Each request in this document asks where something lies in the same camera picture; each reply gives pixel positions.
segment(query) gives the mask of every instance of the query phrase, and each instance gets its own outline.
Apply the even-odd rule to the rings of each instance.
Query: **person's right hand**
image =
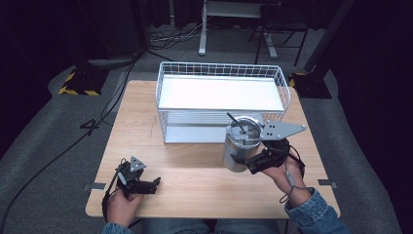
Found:
[[[295,186],[298,188],[292,188],[291,184],[288,181],[286,170],[290,172],[292,178],[294,179]],[[304,183],[303,177],[301,176],[298,163],[290,157],[287,157],[285,162],[278,168],[268,168],[266,170],[263,170],[262,173],[272,178],[274,183],[283,193],[290,193],[288,198],[292,207],[298,207],[310,199],[310,191],[307,189],[300,189],[305,188],[306,184]]]

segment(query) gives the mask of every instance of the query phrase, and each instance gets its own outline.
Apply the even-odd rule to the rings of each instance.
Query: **gray carpet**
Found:
[[[257,40],[248,43],[249,33],[241,29],[213,31],[208,35],[204,57],[198,56],[198,38],[155,52],[179,61],[253,63]],[[296,53],[293,49],[278,50],[280,57],[270,59],[262,48],[258,63],[277,64],[285,76],[303,71],[321,36],[321,30],[309,33],[296,67],[292,66]],[[162,60],[144,54],[134,66],[130,79],[155,80]],[[25,127],[0,161],[1,214],[33,175],[87,131],[79,128],[82,124],[100,118],[126,70],[110,71],[100,97],[58,95],[72,68],[68,67],[50,82],[53,98]],[[348,127],[337,99],[333,74],[328,73],[325,81],[333,99],[301,99],[301,103],[327,174],[339,186],[334,192],[341,208],[340,219],[354,233],[401,233],[388,193]],[[106,121],[113,123],[115,118],[116,111],[110,113]],[[86,136],[39,174],[12,206],[4,233],[99,233],[104,220],[86,215],[89,193],[84,187],[94,182],[110,132],[109,125],[101,124],[91,136]],[[289,233],[298,233],[292,224]]]

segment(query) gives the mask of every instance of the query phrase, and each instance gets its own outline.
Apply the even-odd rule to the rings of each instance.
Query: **wooden table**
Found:
[[[95,182],[109,185],[123,158],[137,157],[147,165],[141,179],[160,176],[156,194],[146,195],[136,215],[141,217],[287,218],[279,203],[284,194],[258,173],[230,172],[223,166],[223,144],[164,144],[155,103],[156,82],[130,81],[103,154]],[[282,119],[308,127],[295,91]],[[305,182],[315,187],[339,214],[311,130],[288,138],[306,164]],[[86,206],[90,216],[102,216],[103,190],[93,190]]]

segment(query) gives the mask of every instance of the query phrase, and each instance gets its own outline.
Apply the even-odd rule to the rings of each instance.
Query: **person's hand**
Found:
[[[107,221],[129,227],[143,197],[144,194],[131,194],[130,198],[127,199],[124,191],[122,189],[118,189],[109,198],[107,206]]]
[[[292,178],[294,179],[296,187],[292,188],[291,184],[289,183],[286,175],[286,170],[290,172]],[[262,173],[272,178],[274,183],[283,193],[290,193],[288,198],[292,207],[298,207],[310,199],[310,191],[307,189],[300,189],[305,188],[306,184],[304,183],[303,177],[301,176],[298,163],[290,157],[287,157],[285,162],[278,168],[268,168],[266,170],[263,170]]]

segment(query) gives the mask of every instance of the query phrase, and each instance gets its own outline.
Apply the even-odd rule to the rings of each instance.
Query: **black cable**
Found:
[[[108,203],[109,203],[109,198],[110,198],[110,196],[112,195],[111,193],[110,193],[110,189],[112,188],[112,186],[113,186],[113,183],[115,182],[115,179],[116,179],[116,177],[118,176],[118,170],[119,170],[119,167],[118,167],[118,169],[116,170],[117,172],[113,175],[113,177],[112,177],[112,180],[110,181],[110,184],[109,184],[109,188],[106,190],[106,192],[104,193],[104,196],[103,196],[103,199],[102,199],[102,203],[101,203],[101,205],[102,205],[102,214],[103,214],[103,218],[104,218],[104,220],[107,222],[107,207],[108,207]]]
[[[149,39],[151,41],[154,41],[154,42],[168,40],[172,37],[176,37],[176,36],[180,37],[184,34],[189,35],[193,31],[195,31],[197,28],[198,27],[194,27],[192,29],[180,29],[180,32],[177,35],[174,35],[174,33],[176,32],[176,29],[174,29],[174,30],[163,30],[163,31],[152,31],[152,32],[149,32],[149,34],[150,34]],[[168,31],[171,31],[171,33],[169,35],[165,35],[164,32],[168,32]]]
[[[178,33],[177,35],[167,37],[163,46],[153,45],[152,42],[151,42],[151,49],[153,49],[153,50],[169,49],[169,48],[173,47],[174,45],[178,44],[179,42],[190,41],[194,37],[198,37],[200,35],[189,36],[189,34],[192,33],[192,32],[199,31],[199,30],[200,29],[198,29],[198,28],[194,28],[194,29],[190,30],[187,34],[185,34],[185,33],[182,32],[182,29],[181,29],[181,32]]]
[[[289,145],[289,147],[292,148],[292,149],[295,151],[295,153],[297,154],[297,157],[295,157],[294,155],[292,155],[292,154],[289,153],[289,152],[287,153],[287,157],[290,157],[291,159],[293,159],[293,160],[299,165],[299,167],[300,167],[300,172],[301,172],[301,176],[304,178],[304,169],[301,169],[301,167],[304,167],[304,163],[303,163],[303,161],[301,161],[300,154],[298,153],[298,150],[297,150],[294,146]],[[289,181],[289,183],[290,183],[291,190],[290,190],[287,194],[285,194],[284,196],[282,196],[282,197],[280,198],[280,203],[281,203],[281,204],[282,204],[282,203],[285,203],[286,201],[288,201],[288,197],[291,195],[292,190],[294,190],[294,188],[303,189],[303,190],[309,190],[308,187],[297,187],[297,186],[295,186],[295,184],[291,184],[290,178],[288,177],[288,175],[290,175],[290,172],[288,171],[288,169],[287,169],[287,167],[286,167],[286,160],[287,160],[287,158],[285,158],[285,161],[284,161],[285,172],[287,173],[287,178],[288,178],[288,181]]]
[[[137,224],[140,223],[141,221],[142,221],[142,218],[139,218],[137,221],[131,223],[131,224],[128,226],[128,229],[131,229],[133,226],[137,225]]]
[[[125,73],[125,81],[124,83],[126,84],[126,80],[128,80],[128,77],[131,73],[131,69],[133,68],[134,64],[138,61],[138,59],[140,58],[141,53],[138,54],[138,56],[136,56],[133,60],[133,62],[131,63],[131,65],[128,67],[127,72]],[[65,153],[67,153],[70,149],[72,149],[74,146],[76,146],[80,141],[82,141],[82,139],[84,139],[86,136],[88,136],[94,129],[96,129],[100,123],[102,123],[104,121],[104,118],[106,118],[109,113],[112,111],[112,109],[115,107],[116,103],[119,101],[120,97],[121,97],[122,93],[119,94],[115,104],[109,109],[109,111],[102,117],[100,116],[100,120],[96,123],[96,125],[92,126],[85,134],[83,134],[81,137],[79,137],[75,142],[73,142],[69,147],[67,147],[65,150],[63,150],[63,152],[61,152],[60,154],[58,154],[52,161],[50,161],[48,164],[46,164],[42,169],[40,169],[30,180],[28,180],[24,186],[19,190],[19,192],[15,195],[15,197],[12,199],[12,201],[9,203],[9,205],[6,208],[6,211],[3,214],[3,218],[2,218],[2,222],[0,225],[0,234],[3,234],[3,230],[6,224],[6,219],[7,216],[9,214],[9,211],[12,207],[12,205],[15,203],[16,199],[19,197],[19,195],[21,194],[21,192],[39,175],[41,174],[43,171],[45,171],[52,163],[54,163],[57,159],[59,159],[61,156],[63,156]]]
[[[86,13],[83,5],[79,2],[79,0],[76,0],[76,2],[78,3],[80,9],[82,10],[83,15],[85,16],[85,18],[88,20],[89,25],[91,26],[91,28],[94,30],[94,34],[96,34],[97,38],[99,39],[99,41],[103,44],[104,47],[106,47],[106,49],[108,49],[109,51],[111,51],[112,53],[118,55],[118,56],[127,56],[127,57],[131,57],[134,56],[135,54],[137,54],[139,52],[139,50],[136,53],[132,53],[132,54],[123,54],[123,53],[119,53],[117,51],[115,51],[114,49],[112,49],[110,46],[108,46],[106,44],[106,42],[101,38],[100,34],[98,33],[97,29],[94,27],[94,24],[92,23],[92,20],[89,18],[88,14]]]
[[[152,44],[153,40],[151,40],[151,44],[150,44],[151,49],[153,49],[153,50],[168,49],[168,48],[167,48],[167,45],[168,45],[169,43],[171,43],[172,41],[174,41],[175,39],[178,39],[177,42],[179,42],[179,41],[180,41],[180,36],[183,35],[183,29],[180,29],[180,32],[179,32],[178,34],[173,35],[175,31],[176,31],[176,30],[174,30],[174,31],[173,31],[170,35],[168,35],[167,37],[162,37],[162,38],[157,38],[157,39],[156,39],[156,40],[163,40],[163,39],[165,39],[165,41],[164,41],[164,46],[153,45],[153,44]]]
[[[115,190],[113,190],[113,192],[111,192],[110,194],[109,194],[109,196],[112,196],[116,191],[118,191],[119,189],[121,189],[121,188],[115,188]]]
[[[159,58],[161,58],[161,59],[166,59],[166,60],[168,60],[168,61],[174,61],[174,60],[171,59],[171,58],[161,56],[161,55],[159,55],[159,54],[157,54],[157,53],[155,53],[155,52],[152,52],[152,51],[149,51],[149,50],[145,50],[145,51],[146,51],[147,53],[149,53],[149,54],[151,54],[151,55],[153,55],[153,56],[159,57]]]
[[[122,93],[125,90],[125,87],[128,83],[128,79],[129,79],[129,75],[131,73],[131,69],[133,68],[133,66],[136,64],[136,62],[139,60],[140,56],[142,55],[142,51],[139,51],[137,56],[133,59],[132,63],[130,64],[130,66],[127,68],[127,70],[125,71],[125,77],[124,77],[124,81],[122,81],[121,85],[118,87],[118,89],[116,90],[115,94],[112,96],[112,98],[106,103],[106,105],[103,107],[102,111],[100,112],[100,120],[109,125],[109,126],[113,126],[113,124],[110,124],[108,122],[106,122],[104,119],[106,118],[106,116],[109,115],[109,113],[113,110],[113,108],[115,108],[116,104],[119,102],[119,100],[121,99]],[[106,112],[106,114],[103,115],[104,110],[106,109],[106,107],[109,105],[109,103],[113,100],[113,98],[118,94],[119,90],[122,88],[122,91],[119,93],[118,98],[116,99],[115,103],[112,105],[112,107]]]
[[[96,127],[98,127],[98,125],[101,122],[97,122],[96,125],[92,126],[85,134],[83,134],[81,137],[79,137],[74,143],[72,143],[69,147],[67,147],[65,150],[63,150],[63,152],[61,152],[59,155],[57,155],[51,162],[49,162],[48,164],[46,164],[39,172],[37,172],[27,183],[24,184],[24,186],[19,190],[19,192],[15,195],[15,197],[13,198],[13,200],[9,203],[6,211],[4,212],[3,215],[3,219],[1,222],[1,226],[0,226],[0,234],[3,234],[3,230],[4,230],[4,226],[6,224],[6,218],[7,215],[9,214],[10,208],[12,207],[13,203],[16,201],[16,199],[19,197],[19,195],[21,194],[21,192],[39,175],[41,174],[43,171],[45,171],[52,163],[54,163],[57,159],[59,159],[61,156],[63,156],[65,153],[67,153],[70,149],[72,149],[74,146],[76,146],[76,144],[78,144],[82,139],[84,139],[86,136],[88,136],[94,129],[96,129]]]

